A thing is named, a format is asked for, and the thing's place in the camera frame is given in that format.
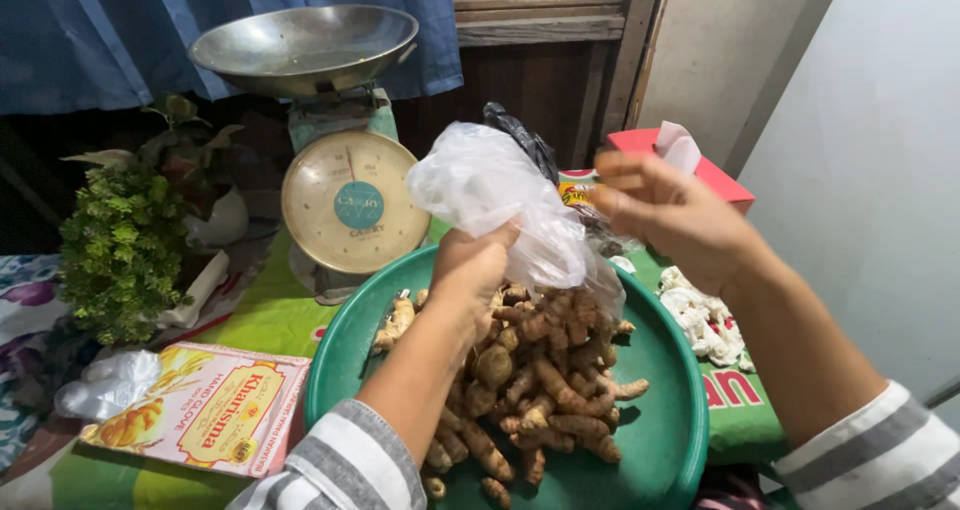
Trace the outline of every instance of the kitchen scale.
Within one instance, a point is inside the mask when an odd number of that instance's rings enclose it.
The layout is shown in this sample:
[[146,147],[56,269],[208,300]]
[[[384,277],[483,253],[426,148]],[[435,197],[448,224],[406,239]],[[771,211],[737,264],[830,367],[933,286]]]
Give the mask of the kitchen scale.
[[296,157],[281,205],[292,270],[319,304],[342,304],[424,241],[430,215],[407,191],[417,159],[397,139],[374,79],[413,52],[417,20],[373,5],[297,7],[217,26],[190,60],[246,91],[293,100]]

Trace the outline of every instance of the metal weighing bowl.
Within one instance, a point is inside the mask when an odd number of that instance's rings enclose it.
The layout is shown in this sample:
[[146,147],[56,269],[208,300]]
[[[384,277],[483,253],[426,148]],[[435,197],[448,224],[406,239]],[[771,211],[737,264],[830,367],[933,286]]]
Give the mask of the metal weighing bowl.
[[406,60],[419,28],[390,7],[294,7],[212,28],[187,56],[247,92],[306,98],[371,83]]

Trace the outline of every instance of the hand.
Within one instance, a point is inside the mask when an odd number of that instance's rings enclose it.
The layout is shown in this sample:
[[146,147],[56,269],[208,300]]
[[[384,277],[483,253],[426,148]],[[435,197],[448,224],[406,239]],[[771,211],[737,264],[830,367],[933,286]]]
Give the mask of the hand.
[[776,257],[735,208],[659,157],[605,151],[595,166],[606,188],[594,203],[613,232],[673,259],[702,292],[723,296],[741,271]]
[[490,300],[503,283],[507,250],[520,235],[510,221],[479,238],[451,228],[439,240],[427,307],[462,309],[464,316],[476,324],[475,339],[486,336]]

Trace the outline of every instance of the black plastic bag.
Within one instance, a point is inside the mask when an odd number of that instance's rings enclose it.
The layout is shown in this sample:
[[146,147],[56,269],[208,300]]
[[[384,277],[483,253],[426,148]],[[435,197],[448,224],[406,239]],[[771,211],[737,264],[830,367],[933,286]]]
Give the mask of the black plastic bag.
[[489,101],[483,107],[483,123],[491,128],[510,134],[523,152],[533,160],[539,172],[554,185],[560,181],[557,172],[556,150],[544,142],[541,136],[527,129],[517,118],[507,114],[507,109],[496,101]]

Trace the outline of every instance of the blue curtain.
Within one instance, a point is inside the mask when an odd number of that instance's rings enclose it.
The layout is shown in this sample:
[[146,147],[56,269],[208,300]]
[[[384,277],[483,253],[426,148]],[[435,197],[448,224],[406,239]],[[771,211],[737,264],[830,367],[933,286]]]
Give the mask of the blue curtain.
[[395,8],[419,22],[414,53],[379,79],[390,98],[463,84],[452,0],[0,0],[0,114],[125,109],[161,92],[237,94],[190,63],[194,39],[248,15],[332,4]]

